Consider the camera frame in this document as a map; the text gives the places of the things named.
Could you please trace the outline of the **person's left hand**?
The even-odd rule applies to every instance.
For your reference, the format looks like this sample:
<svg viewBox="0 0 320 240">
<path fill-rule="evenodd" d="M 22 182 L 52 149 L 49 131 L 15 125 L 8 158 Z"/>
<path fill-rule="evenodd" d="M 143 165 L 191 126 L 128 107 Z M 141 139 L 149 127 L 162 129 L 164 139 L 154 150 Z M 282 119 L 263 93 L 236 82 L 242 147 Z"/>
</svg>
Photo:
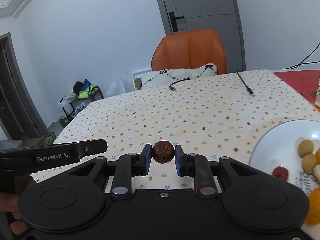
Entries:
<svg viewBox="0 0 320 240">
<path fill-rule="evenodd" d="M 18 211 L 18 199 L 33 185 L 36 181 L 29 174 L 17 177 L 1 174 L 1 239 L 13 239 L 27 230 Z"/>
</svg>

